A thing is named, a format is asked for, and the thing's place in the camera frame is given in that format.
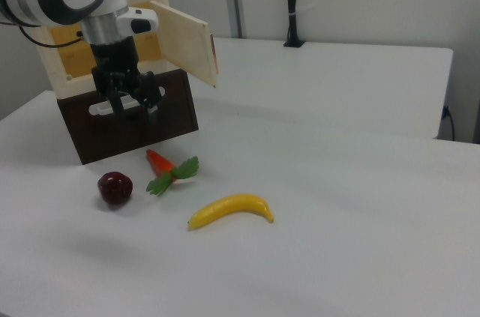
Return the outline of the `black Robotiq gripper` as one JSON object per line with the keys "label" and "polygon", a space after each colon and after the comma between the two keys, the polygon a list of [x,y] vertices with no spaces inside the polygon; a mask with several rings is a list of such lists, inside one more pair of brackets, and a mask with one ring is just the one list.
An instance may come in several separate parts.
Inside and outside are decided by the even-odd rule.
{"label": "black Robotiq gripper", "polygon": [[91,44],[90,47],[95,60],[95,66],[91,69],[95,88],[99,95],[110,102],[113,114],[119,118],[124,116],[118,87],[121,77],[119,73],[131,75],[129,79],[131,97],[140,104],[148,121],[156,124],[162,94],[156,76],[151,71],[139,72],[139,57],[134,38],[126,37],[109,44]]}

